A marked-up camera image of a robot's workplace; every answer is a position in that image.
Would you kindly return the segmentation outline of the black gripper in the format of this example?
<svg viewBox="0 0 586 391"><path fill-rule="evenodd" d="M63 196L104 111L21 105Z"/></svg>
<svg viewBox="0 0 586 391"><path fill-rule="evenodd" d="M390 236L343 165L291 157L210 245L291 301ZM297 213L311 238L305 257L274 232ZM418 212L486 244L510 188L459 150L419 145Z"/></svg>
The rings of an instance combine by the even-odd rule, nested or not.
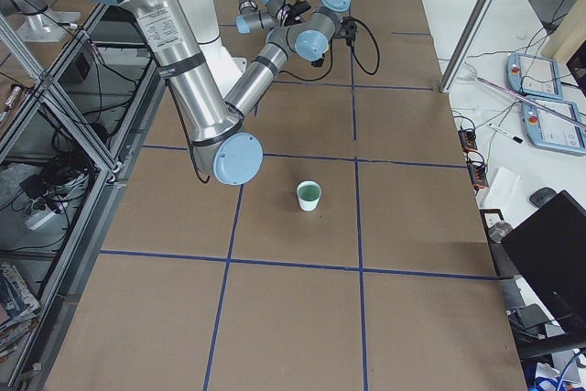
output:
<svg viewBox="0 0 586 391"><path fill-rule="evenodd" d="M310 11L311 4L306 0L297 0L294 4L283 7L282 24L296 25L303 22L303 15Z"/></svg>
<svg viewBox="0 0 586 391"><path fill-rule="evenodd" d="M326 54L327 54L327 50L325 50L324 52L321 53L321 55L313 60L310 64L312 67L322 67L324 64L324 61L326 59Z"/></svg>

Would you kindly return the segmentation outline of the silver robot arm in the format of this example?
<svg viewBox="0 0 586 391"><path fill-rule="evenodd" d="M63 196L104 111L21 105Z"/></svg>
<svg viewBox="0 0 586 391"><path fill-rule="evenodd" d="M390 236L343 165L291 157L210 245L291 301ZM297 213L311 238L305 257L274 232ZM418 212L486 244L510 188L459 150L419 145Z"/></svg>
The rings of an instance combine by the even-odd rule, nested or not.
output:
<svg viewBox="0 0 586 391"><path fill-rule="evenodd" d="M352 0L320 0L309 19L289 21L283 0L238 0L240 32L266 29L266 44L237 70L222 46L213 0L92 0L130 12L157 61L181 113L191 126L193 166L223 184L242 185L261 167L263 149L243 130L244 117L260 101L292 56L318 60L339 31Z"/></svg>
<svg viewBox="0 0 586 391"><path fill-rule="evenodd" d="M311 5L306 0L297 0L294 4L288 0L238 0L238 8L236 27L241 34L250 34L302 23L302 16Z"/></svg>

